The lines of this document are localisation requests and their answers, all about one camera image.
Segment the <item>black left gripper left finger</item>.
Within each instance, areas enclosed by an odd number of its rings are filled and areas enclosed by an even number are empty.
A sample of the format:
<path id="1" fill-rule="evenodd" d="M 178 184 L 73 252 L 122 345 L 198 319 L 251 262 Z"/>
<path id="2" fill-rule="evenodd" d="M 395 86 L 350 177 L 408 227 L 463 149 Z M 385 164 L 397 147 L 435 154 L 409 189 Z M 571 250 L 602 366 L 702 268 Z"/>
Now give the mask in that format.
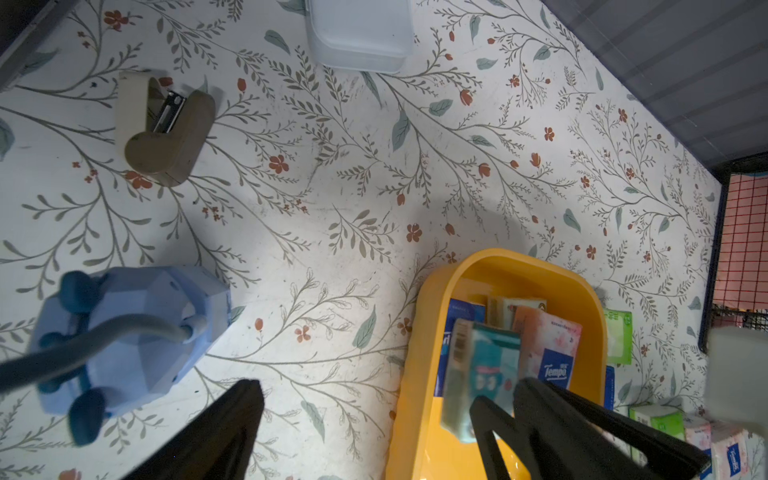
<path id="1" fill-rule="evenodd" d="M 240 380 L 126 477 L 243 479 L 263 411 L 260 382 Z"/>

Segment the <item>pink blue Tempo tissue pack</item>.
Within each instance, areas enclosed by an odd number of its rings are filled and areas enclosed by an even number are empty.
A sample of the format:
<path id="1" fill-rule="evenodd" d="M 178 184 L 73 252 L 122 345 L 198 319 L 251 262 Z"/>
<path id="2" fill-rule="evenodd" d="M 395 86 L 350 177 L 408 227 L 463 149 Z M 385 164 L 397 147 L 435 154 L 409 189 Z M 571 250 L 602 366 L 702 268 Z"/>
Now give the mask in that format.
<path id="1" fill-rule="evenodd" d="M 582 326 L 541 309 L 515 308 L 513 331 L 521 337 L 518 374 L 570 387 Z"/>

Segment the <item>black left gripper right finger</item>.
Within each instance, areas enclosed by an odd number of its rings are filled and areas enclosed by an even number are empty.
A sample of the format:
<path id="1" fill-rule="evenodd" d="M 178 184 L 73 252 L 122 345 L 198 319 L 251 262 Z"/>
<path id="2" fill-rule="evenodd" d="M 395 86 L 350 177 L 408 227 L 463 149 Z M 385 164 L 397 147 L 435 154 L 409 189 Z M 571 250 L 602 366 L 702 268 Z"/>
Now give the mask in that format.
<path id="1" fill-rule="evenodd" d="M 693 479 L 711 466 L 683 440 L 533 378 L 518 382 L 512 415 L 480 396 L 470 418 L 489 479 L 511 477 L 499 441 L 532 479 Z"/>

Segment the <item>pink floral tissue pack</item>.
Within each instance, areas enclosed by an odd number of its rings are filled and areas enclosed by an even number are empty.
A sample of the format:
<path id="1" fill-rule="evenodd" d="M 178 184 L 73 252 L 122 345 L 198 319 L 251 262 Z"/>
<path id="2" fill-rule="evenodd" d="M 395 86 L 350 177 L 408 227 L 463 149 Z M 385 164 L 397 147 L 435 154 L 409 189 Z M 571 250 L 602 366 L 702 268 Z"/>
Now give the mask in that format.
<path id="1" fill-rule="evenodd" d="M 684 417 L 685 440 L 704 452 L 709 465 L 695 479 L 746 479 L 750 473 L 742 430 L 701 416 Z"/>

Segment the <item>dark blue Tempo tissue pack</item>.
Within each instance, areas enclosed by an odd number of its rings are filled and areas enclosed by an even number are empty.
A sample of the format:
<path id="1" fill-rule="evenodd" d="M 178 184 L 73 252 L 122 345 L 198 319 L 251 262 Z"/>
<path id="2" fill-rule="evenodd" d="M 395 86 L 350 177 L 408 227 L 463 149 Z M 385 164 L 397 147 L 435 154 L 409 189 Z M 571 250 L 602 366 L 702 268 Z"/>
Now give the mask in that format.
<path id="1" fill-rule="evenodd" d="M 457 341 L 453 340 L 454 330 L 459 320 L 484 323 L 486 306 L 480 303 L 451 299 L 446 315 L 445 328 L 440 349 L 438 370 L 434 387 L 434 396 L 441 398 L 444 395 L 447 371 L 451 362 L 451 355 Z"/>

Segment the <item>teal cartoon tissue pack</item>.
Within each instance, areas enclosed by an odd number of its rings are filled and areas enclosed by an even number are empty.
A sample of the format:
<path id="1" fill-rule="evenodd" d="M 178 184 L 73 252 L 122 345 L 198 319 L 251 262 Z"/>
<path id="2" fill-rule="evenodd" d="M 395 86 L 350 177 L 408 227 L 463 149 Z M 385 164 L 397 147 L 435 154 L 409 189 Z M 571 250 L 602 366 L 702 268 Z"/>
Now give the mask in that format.
<path id="1" fill-rule="evenodd" d="M 485 396 L 506 413 L 514 413 L 521 337 L 510 330 L 459 320 L 447 371 L 441 426 L 463 444 L 476 436 L 470 418 L 473 401 Z"/>

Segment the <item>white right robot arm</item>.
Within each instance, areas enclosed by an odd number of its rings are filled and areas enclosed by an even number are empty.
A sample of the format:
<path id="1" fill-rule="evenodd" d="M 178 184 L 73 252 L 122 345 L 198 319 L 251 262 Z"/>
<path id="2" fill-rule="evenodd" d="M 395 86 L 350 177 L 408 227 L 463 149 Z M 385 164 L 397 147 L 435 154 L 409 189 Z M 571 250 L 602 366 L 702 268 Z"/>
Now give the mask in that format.
<path id="1" fill-rule="evenodd" d="M 767 437 L 767 333 L 738 327 L 711 331 L 705 403 L 711 417 Z"/>

